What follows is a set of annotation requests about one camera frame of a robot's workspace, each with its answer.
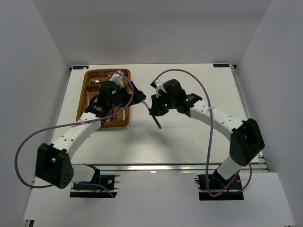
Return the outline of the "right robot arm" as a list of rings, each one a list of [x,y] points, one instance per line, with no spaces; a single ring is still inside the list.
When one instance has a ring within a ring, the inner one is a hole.
[[[247,166],[265,147],[258,123],[249,118],[239,120],[217,109],[208,107],[202,97],[186,94],[176,79],[151,83],[156,93],[151,96],[152,116],[163,116],[175,109],[192,119],[201,121],[221,133],[230,142],[229,155],[214,171],[213,181],[218,188],[226,188],[231,178]]]

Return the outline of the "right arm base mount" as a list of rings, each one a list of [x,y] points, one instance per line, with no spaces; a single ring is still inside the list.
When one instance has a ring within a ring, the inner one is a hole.
[[[200,201],[242,201],[244,200],[243,192],[235,194],[242,189],[242,183],[240,176],[238,175],[233,183],[218,197],[211,197],[206,188],[205,175],[197,175],[195,182],[198,186],[198,194]],[[216,194],[221,191],[227,183],[220,183],[213,178],[213,175],[209,175],[209,189],[212,194]]]

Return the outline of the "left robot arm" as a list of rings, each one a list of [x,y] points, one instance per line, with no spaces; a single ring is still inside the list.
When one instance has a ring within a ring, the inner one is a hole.
[[[91,189],[98,187],[100,171],[92,165],[72,165],[71,159],[84,141],[110,118],[114,109],[146,99],[135,85],[131,87],[133,91],[128,93],[123,85],[113,81],[102,82],[98,94],[92,97],[77,125],[51,144],[43,143],[38,148],[36,177],[60,189],[71,182],[84,182]]]

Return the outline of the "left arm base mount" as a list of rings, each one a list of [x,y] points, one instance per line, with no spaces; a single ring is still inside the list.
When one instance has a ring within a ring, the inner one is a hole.
[[[120,176],[104,172],[96,166],[74,165],[71,180],[71,198],[115,198],[120,184]]]

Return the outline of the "dark handled spoon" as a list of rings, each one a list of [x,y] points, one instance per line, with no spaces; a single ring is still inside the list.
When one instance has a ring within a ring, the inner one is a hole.
[[[149,114],[150,114],[150,113],[151,113],[151,108],[148,106],[148,104],[146,103],[145,100],[142,101],[142,104],[145,105],[145,107],[147,108],[147,110],[148,110],[148,112],[149,112]],[[154,122],[156,123],[157,127],[158,127],[159,129],[162,129],[162,126],[160,125],[160,123],[159,123],[159,121],[156,119],[156,117],[155,117],[154,115],[151,115],[151,114],[150,114],[150,116],[153,118],[153,120],[154,120]]]

